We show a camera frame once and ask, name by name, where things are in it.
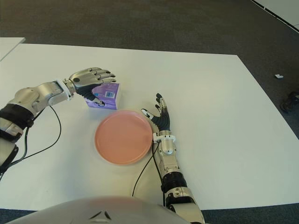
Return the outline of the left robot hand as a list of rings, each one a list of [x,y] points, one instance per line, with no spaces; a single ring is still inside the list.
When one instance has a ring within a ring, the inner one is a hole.
[[[63,80],[68,97],[72,97],[74,93],[77,93],[100,107],[104,107],[105,103],[93,94],[93,89],[103,84],[115,82],[116,79],[113,73],[97,67],[75,72],[68,79]]]

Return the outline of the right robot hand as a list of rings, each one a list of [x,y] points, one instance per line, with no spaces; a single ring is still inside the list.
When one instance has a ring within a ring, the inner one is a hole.
[[[156,94],[156,101],[158,104],[155,107],[159,111],[159,116],[150,113],[148,110],[142,108],[141,112],[158,128],[160,133],[171,134],[171,121],[168,113],[168,108],[163,96],[160,93]]]

